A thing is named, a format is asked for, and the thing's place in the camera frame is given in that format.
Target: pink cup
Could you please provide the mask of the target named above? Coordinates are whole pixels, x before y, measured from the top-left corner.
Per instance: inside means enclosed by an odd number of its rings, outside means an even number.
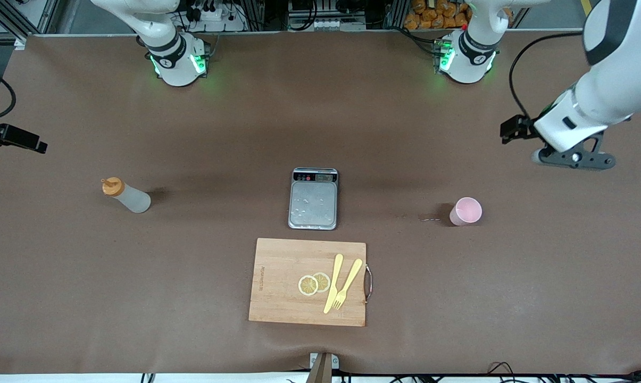
[[[450,211],[450,221],[455,226],[469,225],[480,220],[482,213],[481,204],[476,199],[464,197]]]

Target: wire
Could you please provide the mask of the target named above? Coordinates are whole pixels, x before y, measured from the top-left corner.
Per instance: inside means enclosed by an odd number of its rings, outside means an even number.
[[[373,25],[373,24],[380,24],[381,22],[384,22],[384,18],[381,18],[381,20],[378,20],[378,21],[366,22],[365,24]]]
[[[0,82],[6,87],[7,90],[9,90],[9,93],[11,94],[11,105],[9,105],[3,112],[0,112],[0,117],[3,117],[9,114],[13,110],[13,108],[15,107],[17,98],[15,96],[15,90],[13,90],[11,85],[7,83],[2,76],[0,76]]]
[[[528,383],[528,382],[525,380],[518,380],[518,379],[512,378],[512,379],[501,380],[500,383]]]
[[[517,57],[514,58],[514,62],[512,62],[512,66],[510,67],[510,92],[512,92],[512,98],[514,98],[514,102],[517,103],[517,106],[519,107],[519,109],[521,109],[521,112],[524,114],[524,116],[527,119],[531,119],[531,117],[529,116],[529,112],[526,111],[526,107],[524,107],[524,104],[522,104],[521,101],[519,101],[519,97],[517,96],[517,91],[514,90],[514,76],[513,76],[514,67],[517,65],[519,59],[522,57],[522,55],[524,53],[526,53],[527,50],[529,50],[529,48],[531,48],[535,44],[539,43],[540,41],[545,41],[545,40],[548,40],[548,39],[556,39],[556,38],[559,38],[559,37],[580,36],[580,35],[582,35],[582,31],[581,32],[568,32],[567,34],[549,35],[549,36],[540,37],[538,39],[534,39],[534,41],[529,42],[529,44],[527,46],[525,46],[519,52],[519,54],[517,54]]]
[[[212,49],[211,52],[209,53],[209,57],[214,57],[214,54],[216,54],[216,48],[218,48],[219,46],[219,39],[221,39],[221,32],[219,32],[216,35],[216,42],[214,43],[214,49]]]
[[[230,3],[228,3],[228,4],[230,4],[230,6],[228,7],[228,10],[230,10],[230,13],[232,14],[232,13],[233,13],[233,2],[230,2]],[[265,26],[266,26],[266,24],[265,24],[264,22],[260,22],[260,21],[252,20],[252,19],[250,19],[249,17],[247,17],[247,15],[246,15],[246,14],[244,14],[244,13],[242,12],[242,10],[240,10],[240,7],[235,6],[235,10],[237,10],[237,13],[238,13],[238,14],[240,14],[240,15],[242,15],[242,17],[243,17],[243,18],[245,18],[245,20],[247,20],[247,21],[249,21],[249,22],[252,22],[253,24],[259,24],[259,25],[260,25],[260,26],[262,26],[262,27],[265,27]]]
[[[311,4],[309,7],[309,17],[308,19],[306,19],[306,22],[304,22],[304,24],[301,27],[298,27],[298,28],[288,27],[289,29],[293,31],[305,31],[311,25],[314,24],[315,20],[318,17],[318,4],[315,2],[315,0],[309,0],[309,2],[311,2]]]
[[[140,376],[140,383],[152,383],[153,381],[155,381],[155,374],[154,373],[148,373],[147,374],[148,375],[148,381],[147,382],[145,381],[145,375],[146,374],[143,374],[143,375]]]
[[[394,29],[395,31],[401,32],[405,37],[407,37],[408,39],[411,39],[415,43],[415,45],[417,45],[417,47],[420,48],[423,52],[430,54],[432,56],[435,55],[433,51],[430,51],[429,49],[425,48],[420,44],[420,42],[427,43],[427,44],[434,44],[434,40],[413,36],[410,32],[408,32],[407,29],[403,29],[400,27],[386,27],[386,29]]]
[[[179,15],[179,19],[181,20],[181,27],[186,31],[186,23],[184,22],[184,15],[181,14],[181,12],[172,12],[177,15]]]
[[[488,370],[486,375],[490,375],[491,373],[493,373],[493,371],[497,370],[501,366],[505,366],[507,368],[507,370],[510,372],[510,374],[512,374],[512,376],[514,376],[514,371],[512,371],[512,366],[510,366],[509,363],[507,363],[507,362],[493,362],[490,365],[492,366],[493,364],[495,364],[495,367],[490,369],[490,370]]]
[[[569,381],[573,382],[573,378],[583,378],[590,383],[598,383],[598,381],[594,380],[591,376],[589,375],[573,375],[572,373],[566,375],[567,378],[569,378]]]
[[[434,378],[433,376],[429,375],[402,375],[402,376],[394,376],[394,379],[390,381],[389,383],[396,383],[398,381],[399,383],[403,383],[401,379],[405,378],[411,378],[413,381],[420,381],[422,383],[439,383],[444,376],[439,376],[439,378]]]

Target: orange bottle cap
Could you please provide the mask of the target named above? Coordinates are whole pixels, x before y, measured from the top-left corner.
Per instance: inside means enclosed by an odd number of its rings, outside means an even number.
[[[106,196],[116,197],[124,192],[124,181],[117,177],[102,179],[101,182],[103,182],[103,193]]]

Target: yellow fork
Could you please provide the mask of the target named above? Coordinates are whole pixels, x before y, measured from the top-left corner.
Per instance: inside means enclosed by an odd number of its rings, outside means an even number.
[[[351,283],[354,281],[356,278],[357,274],[359,273],[359,270],[361,269],[362,266],[362,259],[357,259],[354,261],[354,265],[351,266],[351,271],[349,272],[349,277],[346,279],[346,284],[344,284],[344,288],[337,293],[337,298],[335,298],[335,303],[332,304],[332,307],[334,307],[336,310],[339,310],[342,308],[342,305],[344,305],[344,301],[346,301],[346,291],[349,289],[351,286]]]
[[[323,313],[330,312],[332,304],[335,303],[335,297],[337,296],[337,277],[339,277],[339,270],[342,269],[342,264],[344,263],[344,255],[337,254],[335,256],[335,267],[332,269],[332,280],[330,281],[330,291],[327,293],[327,302],[325,302],[325,309]]]

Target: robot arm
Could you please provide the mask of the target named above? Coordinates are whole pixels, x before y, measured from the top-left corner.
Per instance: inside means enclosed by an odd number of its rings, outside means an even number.
[[[603,130],[641,111],[641,0],[602,0],[588,15],[583,45],[590,71],[534,121],[515,116],[501,126],[503,143],[539,137],[534,161],[571,168],[613,167],[599,152]],[[593,150],[583,143],[595,141]]]
[[[509,19],[503,8],[526,7],[547,3],[549,0],[466,0],[473,9],[473,17],[466,31],[454,31],[444,39],[452,42],[452,52],[446,65],[439,71],[453,80],[471,84],[481,80],[490,70],[495,48],[507,31]]]
[[[209,53],[204,41],[178,32],[168,12],[179,0],[91,0],[133,29],[150,51],[155,72],[167,84],[188,85],[206,75]]]

